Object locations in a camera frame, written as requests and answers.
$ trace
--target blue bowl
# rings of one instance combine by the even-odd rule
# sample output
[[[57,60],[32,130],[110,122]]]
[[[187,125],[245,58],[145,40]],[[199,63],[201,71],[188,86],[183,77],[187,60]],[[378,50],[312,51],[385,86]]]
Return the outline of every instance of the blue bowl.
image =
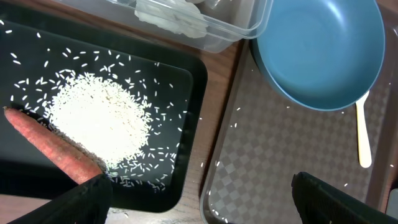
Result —
[[[385,36],[374,0],[277,0],[252,42],[260,71],[292,101],[320,111],[355,103],[374,84]]]

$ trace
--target pile of rice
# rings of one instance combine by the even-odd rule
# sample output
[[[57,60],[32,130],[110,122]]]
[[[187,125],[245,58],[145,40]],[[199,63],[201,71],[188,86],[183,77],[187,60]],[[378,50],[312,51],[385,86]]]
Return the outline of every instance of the pile of rice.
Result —
[[[142,155],[140,148],[148,145],[152,119],[145,112],[151,106],[146,99],[138,102],[120,84],[85,73],[67,78],[45,115],[55,133],[114,169]]]

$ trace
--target white plastic spoon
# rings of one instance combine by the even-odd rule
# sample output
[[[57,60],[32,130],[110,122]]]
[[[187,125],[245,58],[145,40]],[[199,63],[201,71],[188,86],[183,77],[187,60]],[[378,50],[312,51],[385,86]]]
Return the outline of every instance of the white plastic spoon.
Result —
[[[359,164],[368,168],[372,164],[371,146],[369,144],[368,130],[366,129],[365,112],[363,110],[369,91],[365,93],[356,103],[356,130],[358,137]]]

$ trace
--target wooden surface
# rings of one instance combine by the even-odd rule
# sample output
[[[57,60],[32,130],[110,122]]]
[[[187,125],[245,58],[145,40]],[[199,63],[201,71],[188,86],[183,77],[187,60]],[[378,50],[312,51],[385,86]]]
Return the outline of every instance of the wooden surface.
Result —
[[[139,39],[143,37],[136,30],[90,16],[51,0],[10,0],[8,2],[11,1],[91,26],[113,30]],[[206,162],[218,132],[224,103],[226,98],[228,98],[227,92],[231,77],[234,74],[235,61],[239,55],[240,46],[239,43],[235,43],[220,54],[211,54],[168,42],[161,42],[161,44],[196,54],[203,60],[208,70],[208,83],[200,114],[203,119],[199,120],[183,196],[178,205],[168,212],[154,215],[153,213],[130,211],[128,212],[129,218],[126,218],[124,214],[111,215],[107,219],[107,223],[203,223],[199,208],[201,183],[204,178]],[[7,223],[18,218],[43,205],[45,202],[46,200],[35,198],[0,195],[0,223]]]

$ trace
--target checkered pattern surface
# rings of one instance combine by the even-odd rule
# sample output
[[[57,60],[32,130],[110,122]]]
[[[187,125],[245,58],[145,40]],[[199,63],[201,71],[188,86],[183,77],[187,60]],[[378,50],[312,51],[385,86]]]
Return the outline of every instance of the checkered pattern surface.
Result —
[[[390,79],[381,74],[365,103],[373,158]],[[218,161],[209,206],[236,224],[301,223],[290,186],[300,171],[361,201],[372,172],[358,162],[355,106],[334,112],[299,106],[271,89],[251,56]]]

